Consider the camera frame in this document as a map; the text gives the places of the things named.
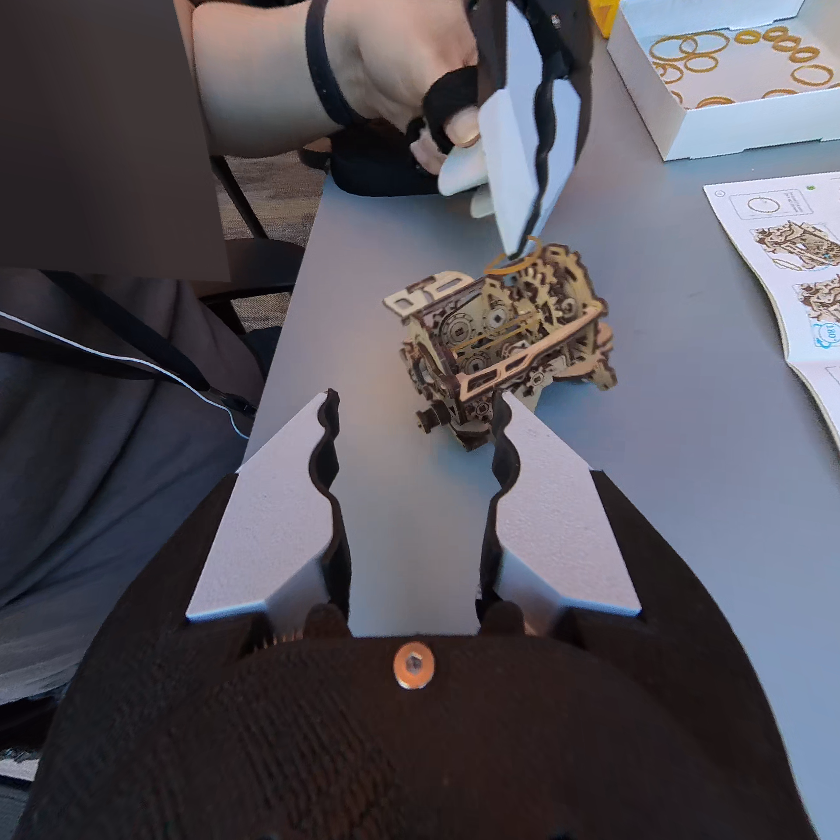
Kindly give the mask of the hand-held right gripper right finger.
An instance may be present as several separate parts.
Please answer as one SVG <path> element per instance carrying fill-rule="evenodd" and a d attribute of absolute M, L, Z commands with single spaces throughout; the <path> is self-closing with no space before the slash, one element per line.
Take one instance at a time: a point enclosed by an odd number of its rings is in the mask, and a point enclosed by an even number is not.
<path fill-rule="evenodd" d="M 490 500 L 476 610 L 513 602 L 538 636 L 571 608 L 637 617 L 642 606 L 588 463 L 509 392 L 493 402 L 499 491 Z"/>

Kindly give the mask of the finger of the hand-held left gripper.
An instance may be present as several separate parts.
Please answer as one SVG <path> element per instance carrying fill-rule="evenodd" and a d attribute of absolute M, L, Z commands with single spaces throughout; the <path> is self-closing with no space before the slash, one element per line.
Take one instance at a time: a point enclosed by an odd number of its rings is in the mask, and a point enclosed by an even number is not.
<path fill-rule="evenodd" d="M 536 2 L 478 2 L 479 132 L 503 253 L 534 234 L 549 184 L 560 39 Z"/>
<path fill-rule="evenodd" d="M 548 222 L 581 155 L 591 115 L 591 61 L 562 45 L 541 49 L 526 107 L 526 237 L 538 237 Z"/>

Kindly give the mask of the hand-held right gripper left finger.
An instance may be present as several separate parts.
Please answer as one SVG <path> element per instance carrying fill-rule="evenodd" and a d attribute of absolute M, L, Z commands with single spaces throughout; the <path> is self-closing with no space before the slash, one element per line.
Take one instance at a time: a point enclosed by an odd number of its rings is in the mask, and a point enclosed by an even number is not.
<path fill-rule="evenodd" d="M 241 465 L 185 617 L 264 614 L 278 636 L 331 603 L 350 614 L 351 559 L 334 441 L 340 396 L 317 394 Z"/>

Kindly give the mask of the yellow rubber band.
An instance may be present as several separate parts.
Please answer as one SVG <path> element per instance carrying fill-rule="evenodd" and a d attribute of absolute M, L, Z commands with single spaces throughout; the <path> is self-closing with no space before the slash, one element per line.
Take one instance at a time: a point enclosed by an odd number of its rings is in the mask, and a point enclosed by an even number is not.
<path fill-rule="evenodd" d="M 543 250 L 542 241 L 532 235 L 526 239 L 526 248 L 518 256 L 500 254 L 483 270 L 486 277 L 507 277 L 519 273 L 536 263 Z"/>

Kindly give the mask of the wooden mechanical model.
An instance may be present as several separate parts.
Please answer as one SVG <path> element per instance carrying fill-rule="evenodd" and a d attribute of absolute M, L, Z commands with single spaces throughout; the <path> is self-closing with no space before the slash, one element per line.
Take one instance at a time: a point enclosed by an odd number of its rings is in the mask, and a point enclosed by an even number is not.
<path fill-rule="evenodd" d="M 542 245 L 535 264 L 510 276 L 438 272 L 383 304 L 407 328 L 400 355 L 427 402 L 417 425 L 448 428 L 468 451 L 492 438 L 498 392 L 535 412 L 552 383 L 616 385 L 606 300 L 566 245 Z"/>

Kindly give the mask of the person's left forearm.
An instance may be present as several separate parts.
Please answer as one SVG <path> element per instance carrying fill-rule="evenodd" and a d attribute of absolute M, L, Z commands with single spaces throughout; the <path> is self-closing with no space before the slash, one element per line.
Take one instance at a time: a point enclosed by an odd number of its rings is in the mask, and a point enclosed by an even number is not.
<path fill-rule="evenodd" d="M 265 158 L 339 130 L 308 66 L 309 5 L 192 10 L 189 51 L 211 154 Z"/>

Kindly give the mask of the person's left hand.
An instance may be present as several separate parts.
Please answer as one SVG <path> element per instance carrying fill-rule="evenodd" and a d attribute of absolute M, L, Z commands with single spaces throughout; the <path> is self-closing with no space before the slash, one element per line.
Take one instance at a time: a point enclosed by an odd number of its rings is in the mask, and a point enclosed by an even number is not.
<path fill-rule="evenodd" d="M 478 64 L 466 2 L 329 1 L 323 34 L 351 108 L 406 133 L 439 79 Z"/>

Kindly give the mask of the white cardboard box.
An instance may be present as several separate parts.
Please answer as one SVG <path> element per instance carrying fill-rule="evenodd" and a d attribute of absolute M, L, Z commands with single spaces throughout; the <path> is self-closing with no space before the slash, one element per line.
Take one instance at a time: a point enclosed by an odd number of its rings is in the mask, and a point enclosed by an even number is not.
<path fill-rule="evenodd" d="M 648 60 L 666 35 L 772 25 L 838 58 L 838 2 L 621 2 L 607 50 L 664 161 L 838 139 L 838 89 L 684 110 Z"/>

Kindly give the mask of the person's clothing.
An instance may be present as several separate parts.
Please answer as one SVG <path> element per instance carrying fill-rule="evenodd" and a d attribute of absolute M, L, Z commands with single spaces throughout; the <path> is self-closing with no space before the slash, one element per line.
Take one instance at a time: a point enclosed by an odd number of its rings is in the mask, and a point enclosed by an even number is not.
<path fill-rule="evenodd" d="M 223 392 L 259 402 L 245 343 L 181 280 L 87 276 Z M 95 350 L 130 346 L 35 269 L 2 268 L 2 312 Z M 69 683 L 131 581 L 242 463 L 222 408 L 182 386 L 2 353 L 1 700 Z"/>

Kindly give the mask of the instruction booklet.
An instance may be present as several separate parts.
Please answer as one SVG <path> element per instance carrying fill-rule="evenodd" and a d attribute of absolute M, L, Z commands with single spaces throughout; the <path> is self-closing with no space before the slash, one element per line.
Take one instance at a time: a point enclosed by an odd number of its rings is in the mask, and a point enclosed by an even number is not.
<path fill-rule="evenodd" d="M 770 300 L 784 358 L 839 446 L 839 173 L 705 185 Z"/>

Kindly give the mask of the pile of yellow rubber bands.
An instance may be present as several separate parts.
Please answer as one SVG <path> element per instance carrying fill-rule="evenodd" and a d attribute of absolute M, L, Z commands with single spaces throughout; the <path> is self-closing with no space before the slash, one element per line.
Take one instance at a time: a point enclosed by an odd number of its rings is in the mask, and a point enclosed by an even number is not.
<path fill-rule="evenodd" d="M 838 89 L 838 58 L 781 24 L 666 35 L 646 51 L 684 110 Z"/>

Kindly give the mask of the black chair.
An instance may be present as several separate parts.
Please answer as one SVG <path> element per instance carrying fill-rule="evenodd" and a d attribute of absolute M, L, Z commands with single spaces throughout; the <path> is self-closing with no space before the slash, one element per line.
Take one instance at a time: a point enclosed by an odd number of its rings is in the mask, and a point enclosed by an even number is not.
<path fill-rule="evenodd" d="M 229 284 L 222 290 L 196 294 L 229 328 L 244 334 L 245 327 L 233 302 L 270 293 L 292 292 L 305 250 L 300 245 L 268 236 L 222 155 L 211 156 L 211 167 L 251 237 L 226 241 Z"/>

